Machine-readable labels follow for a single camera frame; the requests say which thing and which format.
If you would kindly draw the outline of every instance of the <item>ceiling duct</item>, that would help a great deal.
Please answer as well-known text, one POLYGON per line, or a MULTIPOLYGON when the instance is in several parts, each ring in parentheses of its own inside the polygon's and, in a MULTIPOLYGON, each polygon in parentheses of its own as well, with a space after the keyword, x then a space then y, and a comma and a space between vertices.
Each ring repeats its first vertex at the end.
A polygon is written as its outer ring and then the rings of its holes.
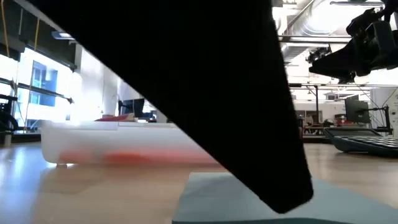
MULTIPOLYGON (((340 6, 332 0, 311 0, 309 4, 288 24, 284 35, 319 36, 331 35, 341 26, 348 25, 363 7, 340 6)), ((286 63, 311 47, 283 44, 282 53, 286 63)))

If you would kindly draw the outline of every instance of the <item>pole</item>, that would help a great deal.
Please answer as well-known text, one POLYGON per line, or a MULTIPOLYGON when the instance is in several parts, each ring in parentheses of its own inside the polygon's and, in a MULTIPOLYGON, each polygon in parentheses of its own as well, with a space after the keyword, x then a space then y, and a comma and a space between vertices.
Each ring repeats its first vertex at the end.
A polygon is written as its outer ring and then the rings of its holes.
POLYGON ((315 86, 315 101, 317 104, 317 118, 314 121, 315 124, 319 124, 319 101, 318 101, 318 86, 315 86))

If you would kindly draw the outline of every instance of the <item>translucent white container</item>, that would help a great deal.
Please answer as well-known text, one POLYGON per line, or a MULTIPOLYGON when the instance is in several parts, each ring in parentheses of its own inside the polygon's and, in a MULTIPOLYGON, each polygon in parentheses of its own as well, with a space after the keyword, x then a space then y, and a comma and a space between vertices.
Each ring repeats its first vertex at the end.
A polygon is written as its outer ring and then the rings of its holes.
POLYGON ((57 164, 217 162, 174 124, 45 121, 44 159, 57 164))

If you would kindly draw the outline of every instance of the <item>desk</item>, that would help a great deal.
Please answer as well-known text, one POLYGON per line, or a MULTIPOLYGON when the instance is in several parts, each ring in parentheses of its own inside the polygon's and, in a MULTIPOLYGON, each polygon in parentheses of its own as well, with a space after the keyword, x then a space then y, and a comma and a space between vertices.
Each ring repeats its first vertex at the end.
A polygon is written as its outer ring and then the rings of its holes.
MULTIPOLYGON (((307 144, 315 178, 398 208, 398 161, 307 144)), ((220 166, 68 166, 45 162, 40 144, 0 149, 0 223, 171 223, 191 172, 220 166)))

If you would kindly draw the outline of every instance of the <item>light blue mat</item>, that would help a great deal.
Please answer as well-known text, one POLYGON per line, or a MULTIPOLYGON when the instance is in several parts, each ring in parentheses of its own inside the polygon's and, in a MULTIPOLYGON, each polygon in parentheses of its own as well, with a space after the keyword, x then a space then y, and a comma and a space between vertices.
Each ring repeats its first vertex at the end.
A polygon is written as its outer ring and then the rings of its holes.
POLYGON ((386 204, 322 180, 313 180, 313 186, 314 197, 309 203, 279 215, 229 173, 191 173, 173 223, 398 223, 398 210, 386 204))

